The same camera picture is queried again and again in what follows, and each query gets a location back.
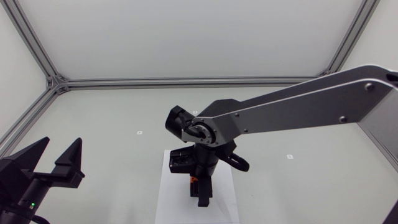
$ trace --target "aluminum frame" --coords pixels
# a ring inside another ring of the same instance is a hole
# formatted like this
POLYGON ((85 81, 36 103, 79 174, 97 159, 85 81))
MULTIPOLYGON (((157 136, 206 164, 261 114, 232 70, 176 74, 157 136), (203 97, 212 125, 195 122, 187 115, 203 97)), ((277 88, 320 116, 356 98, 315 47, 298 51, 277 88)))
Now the aluminum frame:
MULTIPOLYGON (((47 79, 47 91, 17 120, 0 139, 0 158, 9 154, 23 138, 40 115, 56 99, 57 95, 70 90, 99 90, 124 88, 201 88, 201 87, 243 87, 243 86, 289 86, 309 81, 318 75, 308 77, 219 77, 219 78, 164 78, 164 79, 91 79, 69 80, 58 73, 36 36, 18 0, 0 0, 22 40, 30 50, 47 79)), ((344 64, 356 41, 370 20, 379 0, 363 0, 349 30, 343 38, 333 60, 320 74, 337 72, 344 64)))

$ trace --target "black cable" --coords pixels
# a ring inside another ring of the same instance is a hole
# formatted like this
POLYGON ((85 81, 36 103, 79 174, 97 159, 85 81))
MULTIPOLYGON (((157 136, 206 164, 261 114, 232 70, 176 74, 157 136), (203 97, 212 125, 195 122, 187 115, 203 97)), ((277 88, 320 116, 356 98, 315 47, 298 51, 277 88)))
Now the black cable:
POLYGON ((50 224, 49 221, 38 215, 33 216, 32 221, 36 222, 37 224, 50 224))

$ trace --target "black handle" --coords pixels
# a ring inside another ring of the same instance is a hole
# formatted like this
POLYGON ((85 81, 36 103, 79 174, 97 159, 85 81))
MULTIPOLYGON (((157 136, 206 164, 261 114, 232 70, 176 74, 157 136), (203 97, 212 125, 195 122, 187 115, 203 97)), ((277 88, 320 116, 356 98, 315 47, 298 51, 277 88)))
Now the black handle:
POLYGON ((222 157, 220 159, 240 171, 247 172, 250 168, 249 163, 235 153, 231 153, 228 157, 222 157))

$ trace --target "white paper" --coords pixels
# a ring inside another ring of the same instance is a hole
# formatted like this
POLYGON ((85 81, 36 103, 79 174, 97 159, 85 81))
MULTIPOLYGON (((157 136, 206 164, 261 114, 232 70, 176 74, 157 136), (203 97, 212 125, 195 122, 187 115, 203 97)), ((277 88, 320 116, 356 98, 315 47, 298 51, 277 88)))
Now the white paper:
POLYGON ((231 167, 219 161, 211 181, 213 197, 208 207, 198 207, 198 198, 190 196, 189 174, 172 174, 170 150, 164 152, 162 179, 157 201, 156 224, 237 224, 238 207, 231 167))

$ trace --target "orange component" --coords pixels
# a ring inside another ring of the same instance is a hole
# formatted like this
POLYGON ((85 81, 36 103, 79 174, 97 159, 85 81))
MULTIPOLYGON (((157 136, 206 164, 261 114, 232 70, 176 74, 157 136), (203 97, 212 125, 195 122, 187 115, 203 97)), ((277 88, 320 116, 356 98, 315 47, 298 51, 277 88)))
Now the orange component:
POLYGON ((198 179, 197 179, 196 177, 191 177, 191 184, 192 184, 194 181, 198 181, 198 179))

